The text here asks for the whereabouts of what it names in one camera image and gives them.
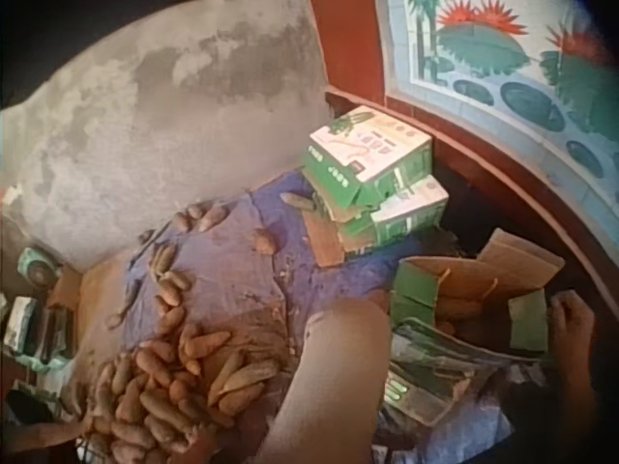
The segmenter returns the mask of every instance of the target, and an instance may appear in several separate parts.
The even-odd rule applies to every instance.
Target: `human hand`
[[[569,385],[589,385],[589,348],[595,316],[574,290],[550,299],[551,345],[559,373]]]

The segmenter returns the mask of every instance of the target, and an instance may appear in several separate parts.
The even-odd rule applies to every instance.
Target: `forearm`
[[[4,453],[15,454],[54,447],[75,440],[82,434],[82,431],[83,424],[80,421],[17,426],[7,431],[4,440]]]

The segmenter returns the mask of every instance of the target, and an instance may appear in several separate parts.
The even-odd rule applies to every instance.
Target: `green and white box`
[[[432,176],[398,192],[370,213],[379,245],[437,224],[443,217],[449,194]]]
[[[367,106],[310,138],[306,169],[343,209],[375,209],[431,172],[431,137]]]

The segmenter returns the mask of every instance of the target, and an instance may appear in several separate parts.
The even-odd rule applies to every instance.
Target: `stacked boxes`
[[[431,176],[428,134],[360,106],[310,138],[303,172],[346,257],[441,219],[449,195]]]

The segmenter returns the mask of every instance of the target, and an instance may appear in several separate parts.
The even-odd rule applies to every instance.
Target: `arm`
[[[34,425],[14,425],[5,428],[3,453],[18,452],[55,447],[77,439],[86,433],[92,424],[90,415],[84,420],[68,423],[36,423]]]
[[[555,449],[564,458],[583,444],[596,422],[597,401],[589,374],[595,318],[575,291],[556,295],[550,305],[552,347],[563,384]]]

